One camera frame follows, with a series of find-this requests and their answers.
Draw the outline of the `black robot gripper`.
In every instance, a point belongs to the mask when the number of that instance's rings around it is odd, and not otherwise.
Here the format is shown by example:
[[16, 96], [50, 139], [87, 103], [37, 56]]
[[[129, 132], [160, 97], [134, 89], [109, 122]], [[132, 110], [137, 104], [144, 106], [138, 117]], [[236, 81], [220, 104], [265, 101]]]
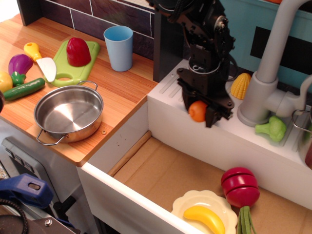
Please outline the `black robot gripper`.
[[233, 116], [234, 102], [229, 97], [225, 84], [229, 81], [230, 63], [235, 60], [225, 52], [218, 56], [216, 51], [192, 45], [188, 68], [178, 68], [178, 84], [186, 110], [201, 100], [208, 106], [205, 113], [206, 127], [211, 128], [221, 118]]

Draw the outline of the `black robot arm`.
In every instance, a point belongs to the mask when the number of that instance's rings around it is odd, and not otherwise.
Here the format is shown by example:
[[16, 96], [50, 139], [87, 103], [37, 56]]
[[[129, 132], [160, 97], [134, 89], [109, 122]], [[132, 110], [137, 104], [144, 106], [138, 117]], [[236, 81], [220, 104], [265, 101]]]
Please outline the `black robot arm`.
[[225, 84], [230, 81], [230, 65], [237, 66], [230, 55], [235, 39], [230, 35], [225, 9], [218, 0], [150, 0], [149, 5], [182, 26], [190, 48], [188, 68], [178, 68], [185, 108], [196, 101], [205, 107], [203, 120], [208, 128], [222, 118], [233, 116], [234, 103]]

